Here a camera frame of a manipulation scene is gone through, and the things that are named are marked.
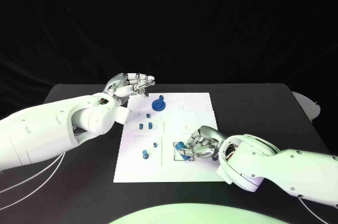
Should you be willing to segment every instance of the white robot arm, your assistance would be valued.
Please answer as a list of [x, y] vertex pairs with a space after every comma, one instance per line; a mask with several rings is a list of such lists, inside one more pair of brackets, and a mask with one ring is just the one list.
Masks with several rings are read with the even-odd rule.
[[177, 149], [186, 156], [219, 158], [216, 174], [254, 192], [264, 178], [291, 195], [338, 207], [338, 157], [287, 149], [280, 151], [252, 135], [226, 137], [202, 126]]
[[129, 95], [154, 85], [153, 76], [118, 74], [102, 93], [47, 103], [0, 121], [0, 171], [57, 156], [105, 134], [114, 122], [125, 124], [131, 111], [121, 107]]

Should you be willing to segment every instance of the cable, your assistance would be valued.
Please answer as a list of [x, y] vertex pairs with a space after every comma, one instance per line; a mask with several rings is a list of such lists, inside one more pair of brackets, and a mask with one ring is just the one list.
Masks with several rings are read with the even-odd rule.
[[51, 162], [51, 164], [36, 174], [33, 175], [30, 178], [27, 178], [25, 180], [23, 180], [20, 183], [17, 183], [15, 185], [12, 185], [11, 187], [5, 188], [2, 191], [0, 191], [0, 193], [2, 193], [4, 191], [12, 189], [15, 186], [21, 185], [24, 182], [27, 182], [30, 179], [33, 179], [57, 161], [57, 159], [60, 158], [62, 154], [59, 155], [59, 157], [54, 159], [54, 161]]
[[53, 172], [51, 172], [49, 178], [47, 178], [46, 181], [41, 183], [41, 185], [40, 185], [20, 200], [17, 200], [14, 203], [11, 203], [10, 205], [7, 205], [5, 207], [0, 208], [0, 210], [8, 208], [11, 205], [14, 205], [15, 203], [18, 203], [21, 200], [24, 200], [24, 199], [40, 189], [40, 187], [44, 185], [44, 183], [47, 182], [47, 180], [50, 179], [50, 177], [53, 176], [53, 174], [54, 174], [54, 172], [56, 172], [56, 170], [57, 170], [57, 167], [59, 167], [60, 162], [62, 162], [63, 157], [64, 157], [64, 152], [63, 152], [60, 155], [62, 155], [62, 158], [60, 158], [60, 160], [59, 160], [57, 166], [56, 166], [56, 168], [54, 168], [54, 170], [53, 170]]
[[313, 214], [313, 216], [314, 216], [324, 224], [327, 224], [327, 223], [314, 215], [314, 213], [310, 211], [310, 209], [307, 208], [307, 206], [306, 206], [306, 204], [303, 203], [301, 199], [300, 199], [300, 198], [297, 198], [297, 199], [300, 200], [300, 202], [301, 202], [304, 208], [306, 208], [307, 211]]

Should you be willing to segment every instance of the white paper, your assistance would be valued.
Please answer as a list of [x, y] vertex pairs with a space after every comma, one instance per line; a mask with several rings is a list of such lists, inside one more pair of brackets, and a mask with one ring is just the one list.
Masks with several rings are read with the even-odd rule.
[[[155, 112], [151, 103], [158, 95], [164, 97], [166, 108]], [[216, 175], [219, 161], [210, 158], [181, 161], [173, 147], [176, 142], [186, 143], [202, 125], [216, 129], [209, 94], [150, 93], [147, 100], [140, 95], [131, 96], [128, 109], [132, 114], [122, 127], [114, 183], [220, 182]]]

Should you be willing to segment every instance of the table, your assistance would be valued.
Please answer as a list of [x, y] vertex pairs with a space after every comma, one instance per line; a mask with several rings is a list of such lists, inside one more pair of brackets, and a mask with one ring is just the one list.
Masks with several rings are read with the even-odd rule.
[[[57, 84], [44, 103], [101, 92], [103, 84]], [[283, 84], [157, 84], [150, 93], [209, 92], [218, 130], [252, 134], [287, 148], [329, 153], [303, 110]], [[223, 182], [112, 183], [122, 125], [66, 152], [63, 162], [40, 190], [0, 211], [2, 223], [106, 224], [144, 208], [173, 203], [228, 205], [288, 223], [320, 223], [297, 198], [267, 179], [254, 193]], [[2, 171], [0, 189], [40, 171], [53, 159]], [[0, 206], [20, 199], [43, 183], [53, 169], [0, 194]], [[319, 217], [333, 223], [336, 209], [304, 201]]]

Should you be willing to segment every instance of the blue object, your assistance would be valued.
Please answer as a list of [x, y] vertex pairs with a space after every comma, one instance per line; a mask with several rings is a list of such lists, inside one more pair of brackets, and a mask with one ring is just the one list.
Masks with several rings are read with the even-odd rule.
[[[179, 142], [179, 143], [174, 145], [174, 148], [176, 148], [176, 150], [179, 150], [180, 148], [186, 148], [183, 142]], [[186, 155], [181, 155], [181, 154], [180, 154], [180, 157], [183, 158], [184, 161], [190, 158], [190, 157], [187, 157]]]
[[163, 96], [160, 95], [158, 99], [153, 102], [151, 108], [154, 111], [161, 111], [166, 107], [166, 103], [163, 101]]
[[141, 151], [142, 154], [142, 158], [147, 159], [148, 158], [148, 153], [145, 152], [145, 150]]

